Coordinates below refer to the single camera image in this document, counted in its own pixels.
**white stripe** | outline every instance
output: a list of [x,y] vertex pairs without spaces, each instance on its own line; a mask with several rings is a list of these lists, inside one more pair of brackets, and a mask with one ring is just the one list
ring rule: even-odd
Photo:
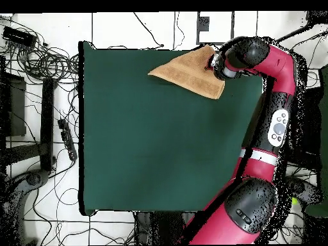
[[[243,158],[245,156],[245,152],[246,152],[245,149],[242,149],[239,157]],[[273,166],[275,166],[277,164],[277,157],[272,156],[271,154],[267,154],[265,152],[258,151],[258,150],[253,150],[252,156],[250,158],[252,158],[254,160],[263,161],[263,162],[271,164]]]
[[233,70],[229,70],[227,67],[224,67],[223,73],[228,76],[229,78],[234,78],[237,72]]

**power strip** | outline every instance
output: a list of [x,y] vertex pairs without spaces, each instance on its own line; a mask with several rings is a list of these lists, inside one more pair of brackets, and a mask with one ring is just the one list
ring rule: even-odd
[[63,140],[68,152],[69,159],[71,161],[76,161],[78,158],[78,154],[75,150],[72,134],[70,133],[69,123],[64,119],[58,120],[58,126],[63,131],[61,132],[61,139]]

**black stand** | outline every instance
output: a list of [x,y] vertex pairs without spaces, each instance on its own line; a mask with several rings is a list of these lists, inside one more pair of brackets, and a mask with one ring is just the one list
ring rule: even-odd
[[[29,193],[46,184],[53,167],[53,101],[55,82],[44,79],[42,88],[41,142],[6,148],[6,132],[10,127],[10,81],[5,72],[5,57],[0,56],[0,244],[25,245],[24,206]],[[22,181],[9,180],[6,167],[40,156],[40,170],[29,171]]]

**control button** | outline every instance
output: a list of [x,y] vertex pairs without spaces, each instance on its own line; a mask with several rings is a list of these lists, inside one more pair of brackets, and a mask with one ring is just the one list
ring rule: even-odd
[[285,126],[283,124],[275,124],[274,131],[276,134],[281,135],[284,133]]
[[250,220],[250,218],[249,217],[245,217],[244,219],[243,219],[243,221],[246,223],[246,224],[250,224],[252,221]]

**black border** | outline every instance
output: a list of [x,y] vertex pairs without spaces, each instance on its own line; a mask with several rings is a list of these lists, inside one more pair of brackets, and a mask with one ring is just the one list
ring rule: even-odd
[[83,201],[83,195],[85,191],[85,157],[84,157],[84,141],[85,141],[85,116],[84,116],[84,64],[85,64],[85,52],[83,48],[84,42],[79,42],[79,67],[78,67],[78,98],[79,98],[79,190],[78,190],[78,201],[79,201],[79,212],[83,216],[87,216],[85,213],[85,203]]

